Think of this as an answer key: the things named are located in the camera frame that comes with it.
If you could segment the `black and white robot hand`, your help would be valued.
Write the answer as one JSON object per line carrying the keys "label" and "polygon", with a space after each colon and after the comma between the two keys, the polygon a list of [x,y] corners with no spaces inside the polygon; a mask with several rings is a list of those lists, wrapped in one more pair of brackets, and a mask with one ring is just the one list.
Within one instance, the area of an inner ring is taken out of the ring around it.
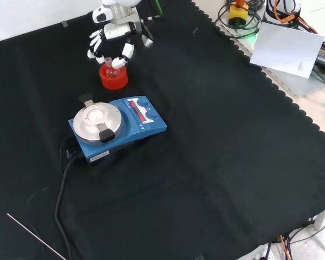
{"label": "black and white robot hand", "polygon": [[120,69],[124,67],[133,56],[135,44],[130,39],[132,35],[140,36],[144,46],[148,48],[153,44],[153,36],[142,21],[136,23],[127,22],[120,25],[108,23],[89,36],[90,44],[87,56],[89,59],[96,59],[98,64],[103,64],[105,63],[105,57],[100,50],[101,45],[105,41],[118,40],[125,37],[126,43],[123,47],[121,56],[112,60],[112,67],[114,69]]}

